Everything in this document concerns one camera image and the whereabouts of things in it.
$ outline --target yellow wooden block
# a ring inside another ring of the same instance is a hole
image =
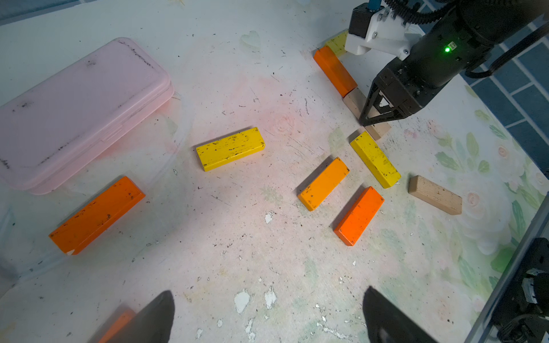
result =
[[[204,171],[265,149],[265,141],[257,127],[197,147]]]
[[[298,195],[299,200],[309,211],[314,211],[348,173],[349,168],[336,158]]]
[[[393,186],[400,179],[399,172],[396,171],[368,132],[363,132],[356,137],[351,142],[351,146],[383,188]]]
[[[326,44],[324,44],[325,47],[329,47],[332,49],[334,54],[337,57],[340,57],[347,51],[345,51],[345,42],[347,41],[347,34],[349,33],[349,30],[345,30],[342,33],[338,34],[331,40],[327,41]]]

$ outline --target black cable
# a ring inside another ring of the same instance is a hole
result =
[[[450,9],[454,7],[457,3],[457,0],[450,0],[452,2],[448,3],[444,7],[429,13],[419,13],[415,10],[409,8],[399,0],[385,0],[385,3],[389,8],[395,11],[396,15],[404,19],[404,22],[410,24],[428,24],[433,21],[437,21],[442,18]]]
[[[530,45],[537,42],[540,38],[543,38],[546,34],[549,33],[549,22],[541,25],[536,31],[527,35],[524,39],[514,45],[511,49],[504,52],[503,55],[499,56],[493,63],[490,65],[488,70],[482,72],[474,72],[472,70],[466,70],[465,76],[470,78],[483,78],[491,76],[496,70],[501,68],[505,63],[512,60],[516,55],[524,51]]]

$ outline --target blue tiled floor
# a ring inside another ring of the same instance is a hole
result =
[[[474,85],[473,90],[503,125],[509,125],[524,118],[489,78]]]
[[[513,96],[520,107],[543,132],[549,132],[549,102],[535,86],[530,86]]]
[[[530,124],[522,122],[508,128],[508,130],[541,170],[549,169],[547,144]]]
[[[494,73],[494,76],[510,93],[530,82],[530,79],[524,75],[513,61],[505,63],[503,67]]]
[[[544,20],[544,16],[540,15],[532,23],[534,23],[534,25],[536,25],[536,27],[540,27],[541,25],[545,24],[546,22],[547,22],[547,20]]]
[[[526,37],[527,35],[531,34],[532,30],[529,29],[527,26],[520,29],[517,33],[515,33],[513,36],[507,38],[504,43],[507,46],[507,48],[511,49],[515,44],[520,42],[522,38]]]
[[[541,43],[518,58],[545,88],[549,89],[549,49]]]
[[[0,20],[67,4],[76,0],[1,0]]]

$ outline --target light orange wooden block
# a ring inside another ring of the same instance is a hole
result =
[[[133,317],[136,316],[136,313],[133,310],[126,310],[118,319],[116,322],[114,322],[113,325],[107,330],[105,335],[99,340],[97,343],[107,343],[113,336],[120,331],[127,323],[132,320]]]
[[[373,187],[366,188],[335,228],[335,234],[346,245],[355,245],[384,201],[385,199]]]
[[[460,215],[462,199],[444,187],[427,180],[423,176],[414,176],[410,179],[408,193],[418,199],[431,204],[451,215]]]
[[[145,194],[125,176],[49,237],[62,252],[76,255],[143,198]]]
[[[298,195],[299,200],[309,211],[314,211],[348,173],[349,168],[336,158]]]
[[[317,50],[314,59],[322,71],[324,71],[324,74],[328,76],[339,94],[341,94],[342,98],[345,98],[349,92],[357,87],[355,80],[343,64],[341,64],[330,47],[323,47]]]

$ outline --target white table surface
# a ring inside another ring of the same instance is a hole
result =
[[[145,48],[177,92],[56,191],[0,186],[12,237],[27,243],[1,256],[57,261],[0,299],[0,341],[84,342],[120,306],[139,311],[170,289],[173,342],[197,333],[206,342],[366,342],[362,297],[372,285],[438,341],[462,342],[547,179],[457,77],[426,109],[391,123],[379,145],[402,179],[383,189],[347,142],[360,126],[312,59],[360,3],[98,0],[0,26],[0,104],[121,36]],[[364,93],[390,59],[342,57]],[[264,151],[201,169],[194,146],[255,126]],[[330,156],[351,172],[308,212],[295,189]],[[59,259],[47,235],[119,175],[147,197]],[[463,214],[409,196],[413,175],[463,196]],[[347,247],[331,226],[370,185],[385,204]],[[238,313],[243,290],[250,299]]]

